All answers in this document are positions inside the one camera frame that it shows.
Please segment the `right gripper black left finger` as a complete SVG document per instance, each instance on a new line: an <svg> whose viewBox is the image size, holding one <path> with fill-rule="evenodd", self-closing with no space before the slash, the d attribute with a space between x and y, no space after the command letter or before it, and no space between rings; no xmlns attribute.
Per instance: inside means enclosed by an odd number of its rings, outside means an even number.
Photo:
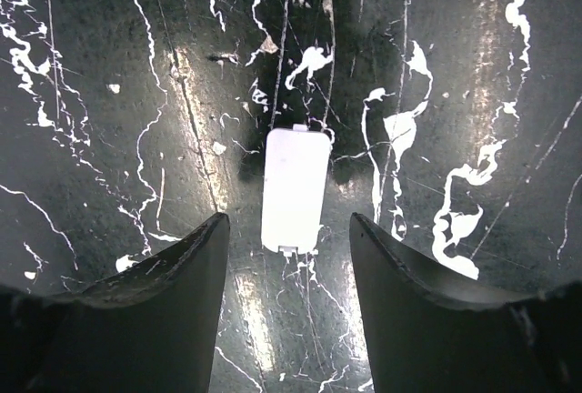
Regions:
<svg viewBox="0 0 582 393"><path fill-rule="evenodd" d="M206 392L226 281L229 218L85 290L1 289L4 392Z"/></svg>

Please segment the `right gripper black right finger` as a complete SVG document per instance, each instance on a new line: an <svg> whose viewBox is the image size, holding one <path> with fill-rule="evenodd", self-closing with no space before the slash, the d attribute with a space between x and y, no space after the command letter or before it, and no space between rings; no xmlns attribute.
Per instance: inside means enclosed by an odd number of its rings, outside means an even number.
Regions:
<svg viewBox="0 0 582 393"><path fill-rule="evenodd" d="M378 392L578 392L581 285L490 287L354 214L350 252Z"/></svg>

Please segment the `white battery cover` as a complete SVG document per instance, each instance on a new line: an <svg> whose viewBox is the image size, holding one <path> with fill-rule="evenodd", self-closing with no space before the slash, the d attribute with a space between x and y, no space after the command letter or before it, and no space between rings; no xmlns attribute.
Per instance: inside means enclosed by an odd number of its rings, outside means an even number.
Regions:
<svg viewBox="0 0 582 393"><path fill-rule="evenodd" d="M285 257L316 247L331 140L306 125L275 128L266 137L261 243Z"/></svg>

